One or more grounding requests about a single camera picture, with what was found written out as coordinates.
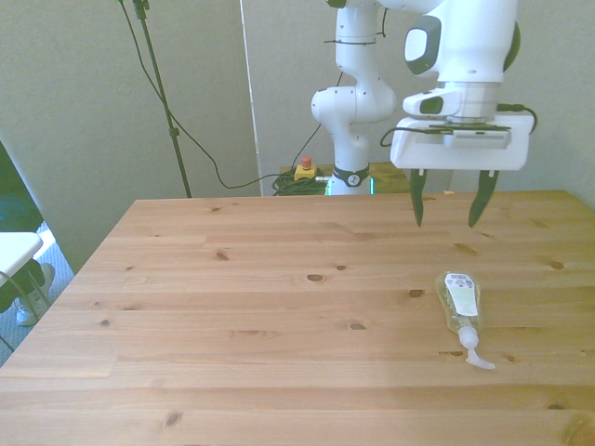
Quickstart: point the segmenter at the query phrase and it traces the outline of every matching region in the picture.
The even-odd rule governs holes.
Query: chair
[[[42,244],[41,237],[34,232],[0,232],[0,286],[6,282],[11,282],[17,288],[20,295],[23,298],[27,298],[27,294],[12,279],[12,276],[33,258],[33,254],[41,248]],[[37,285],[32,277],[30,277],[30,280],[33,287],[39,289],[39,285]],[[14,351],[14,348],[1,335],[0,341],[10,348],[11,351]]]

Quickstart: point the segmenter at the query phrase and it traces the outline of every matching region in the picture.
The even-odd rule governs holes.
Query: lotion bottle
[[[467,362],[482,369],[495,369],[491,362],[477,356],[478,332],[482,328],[480,285],[465,272],[445,272],[436,279],[436,291],[446,313],[448,328],[458,334],[467,349]]]

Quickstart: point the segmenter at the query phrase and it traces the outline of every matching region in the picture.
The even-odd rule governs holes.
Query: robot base
[[[368,177],[361,185],[351,188],[343,180],[332,176],[326,184],[324,195],[374,195],[374,179]]]

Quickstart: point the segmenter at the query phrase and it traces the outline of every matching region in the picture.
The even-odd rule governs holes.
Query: black cable
[[[325,40],[324,43],[325,44],[338,44],[338,45],[362,45],[362,46],[376,44],[376,42],[341,42],[340,40]]]
[[[343,74],[344,73],[342,72],[339,75],[338,80],[337,80],[337,85],[335,85],[335,86],[339,86],[341,84],[341,79],[343,79]],[[321,126],[322,126],[322,124],[318,124],[318,126],[316,127],[316,130],[314,130],[314,133],[311,134],[311,136],[306,141],[306,144],[304,144],[303,147],[301,148],[301,150],[297,153],[296,158],[294,158],[294,162],[291,163],[291,168],[292,169],[296,166],[296,161],[298,160],[299,155],[301,155],[301,153],[306,149],[306,147],[308,146],[308,144],[310,144],[310,141],[312,141],[312,139],[316,136],[316,134],[320,130],[320,127]]]
[[[248,183],[242,184],[240,186],[228,186],[227,184],[225,184],[225,182],[223,181],[223,179],[221,178],[221,175],[219,174],[219,170],[218,170],[218,164],[215,161],[215,159],[210,155],[210,153],[208,151],[205,150],[205,148],[195,139],[192,137],[192,135],[184,128],[184,126],[182,124],[179,123],[178,119],[176,119],[176,116],[174,115],[174,113],[172,113],[172,111],[169,109],[169,107],[167,106],[167,103],[164,101],[164,99],[162,98],[161,94],[159,93],[159,90],[157,89],[157,87],[155,86],[155,83],[153,82],[151,76],[149,75],[149,72],[147,72],[147,68],[145,67],[144,61],[142,59],[142,55],[140,54],[140,47],[139,47],[139,41],[137,40],[137,36],[134,32],[134,28],[132,27],[132,22],[130,21],[130,18],[128,16],[128,12],[126,11],[126,8],[124,6],[124,0],[118,0],[120,3],[120,6],[122,7],[122,10],[124,11],[124,14],[126,16],[126,21],[128,22],[128,28],[130,29],[130,32],[132,34],[132,39],[134,40],[134,45],[135,48],[137,49],[137,54],[139,56],[139,62],[140,62],[140,67],[142,68],[142,70],[145,73],[145,76],[147,77],[147,79],[149,80],[149,83],[152,86],[152,89],[154,90],[155,94],[157,95],[157,97],[159,98],[159,100],[161,100],[162,104],[164,105],[164,107],[166,108],[166,110],[168,111],[169,115],[171,116],[171,119],[179,126],[180,130],[182,132],[184,132],[184,134],[194,143],[196,144],[196,146],[198,146],[198,148],[206,155],[206,157],[211,161],[211,163],[213,164],[213,166],[215,167],[215,173],[217,174],[217,179],[219,181],[219,183],[221,184],[221,186],[223,186],[225,189],[228,190],[232,190],[232,189],[240,189],[240,188],[245,188],[246,186],[250,186],[254,183],[258,183],[261,179],[264,178],[268,178],[268,177],[278,177],[280,174],[270,174],[270,175],[265,175],[264,177],[260,177],[258,179],[255,179],[253,181],[250,181]]]
[[[292,168],[287,172],[282,173],[272,183],[272,189],[275,190],[273,196],[278,195],[313,195],[319,192],[324,192],[326,183],[317,181],[314,178],[301,178],[298,181],[294,180],[296,169]],[[316,170],[316,176],[321,177],[324,172],[321,169]]]
[[[525,107],[522,104],[498,104],[496,108],[499,112],[529,112],[533,115],[533,128],[531,129],[531,134],[536,131],[537,125],[539,120],[537,118],[537,113],[530,109],[529,107]]]
[[[446,129],[439,128],[409,128],[409,127],[394,127],[384,134],[380,140],[380,147],[390,147],[392,144],[385,144],[384,140],[386,137],[394,132],[411,132],[411,133],[423,133],[425,135],[442,135],[448,133]]]
[[[377,33],[377,35],[382,35],[382,37],[384,37],[385,39],[387,38],[387,34],[385,33],[385,25],[387,22],[387,14],[389,12],[389,9],[387,7],[384,8],[384,15],[382,16],[382,32],[381,33]]]

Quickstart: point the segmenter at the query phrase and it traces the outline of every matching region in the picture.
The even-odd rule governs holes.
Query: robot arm
[[[405,61],[415,75],[438,75],[437,88],[404,100],[403,109],[414,117],[399,122],[390,155],[397,167],[412,169],[411,193],[419,225],[428,169],[482,171],[469,214],[469,225],[473,226],[489,202],[498,171],[518,170],[526,163],[533,118],[497,113],[504,71],[518,51],[518,1],[378,0],[389,9],[423,14],[407,35]],[[377,2],[327,2],[341,8],[339,17],[343,9],[368,7],[377,11]],[[352,16],[354,20],[360,17],[359,13]],[[337,45],[339,68],[349,65],[339,64],[340,47]],[[344,56],[354,67],[361,62],[352,59],[350,53]],[[378,120],[388,117],[386,113],[376,116]],[[351,120],[346,127],[355,122],[373,121]]]
[[[326,127],[335,145],[335,168],[327,190],[330,194],[369,194],[369,143],[351,132],[351,125],[389,119],[396,97],[382,80],[376,55],[377,16],[375,0],[342,1],[337,5],[337,66],[357,81],[316,93],[312,113]]]

